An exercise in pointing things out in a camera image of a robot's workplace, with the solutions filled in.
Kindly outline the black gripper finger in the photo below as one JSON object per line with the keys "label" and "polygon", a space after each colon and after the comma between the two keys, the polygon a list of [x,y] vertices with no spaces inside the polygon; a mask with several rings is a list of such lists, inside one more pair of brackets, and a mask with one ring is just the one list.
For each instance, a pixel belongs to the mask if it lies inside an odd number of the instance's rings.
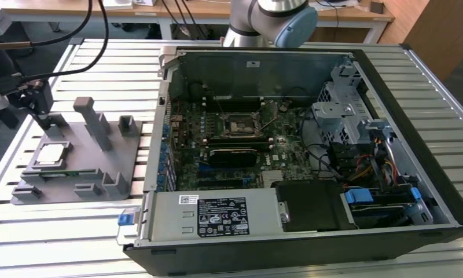
{"label": "black gripper finger", "polygon": [[19,119],[9,108],[0,109],[0,121],[9,129],[15,129],[19,125]]}
{"label": "black gripper finger", "polygon": [[43,130],[50,128],[49,112],[53,105],[50,84],[47,81],[33,81],[33,113],[31,117]]}

